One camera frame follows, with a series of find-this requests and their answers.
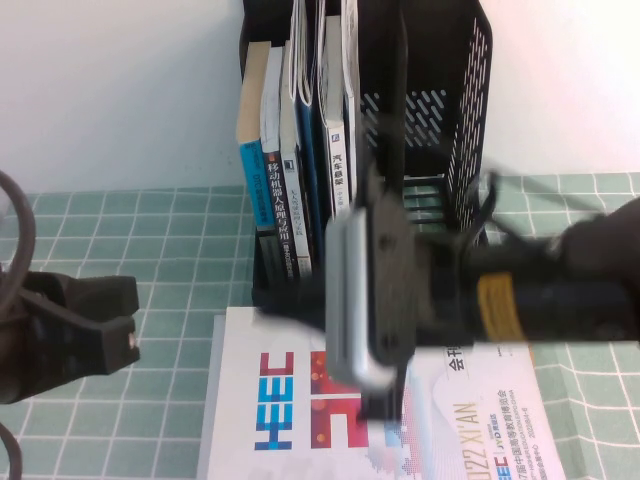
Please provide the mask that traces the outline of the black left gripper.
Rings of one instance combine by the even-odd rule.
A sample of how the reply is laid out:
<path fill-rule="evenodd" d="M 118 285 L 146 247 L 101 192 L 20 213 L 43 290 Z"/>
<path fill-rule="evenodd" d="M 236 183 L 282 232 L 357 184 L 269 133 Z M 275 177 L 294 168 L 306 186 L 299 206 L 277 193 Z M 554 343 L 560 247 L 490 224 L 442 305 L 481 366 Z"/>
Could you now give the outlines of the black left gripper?
<path fill-rule="evenodd" d="M 140 359 L 130 276 L 32 272 L 1 324 L 1 402 L 13 404 Z"/>

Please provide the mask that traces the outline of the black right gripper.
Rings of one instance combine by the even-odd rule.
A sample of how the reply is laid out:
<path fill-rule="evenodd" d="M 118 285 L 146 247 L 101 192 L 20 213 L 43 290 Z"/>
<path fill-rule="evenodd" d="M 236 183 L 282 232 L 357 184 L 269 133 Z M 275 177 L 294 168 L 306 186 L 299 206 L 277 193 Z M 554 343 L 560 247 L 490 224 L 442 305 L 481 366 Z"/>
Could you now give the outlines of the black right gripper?
<path fill-rule="evenodd" d="M 360 422 L 401 423 L 407 363 L 419 347 L 471 341 L 461 319 L 459 257 L 472 237 L 419 231 L 375 163 L 357 167 L 356 207 L 368 207 L 368 346 L 383 365 L 403 365 L 384 392 L 361 395 Z"/>

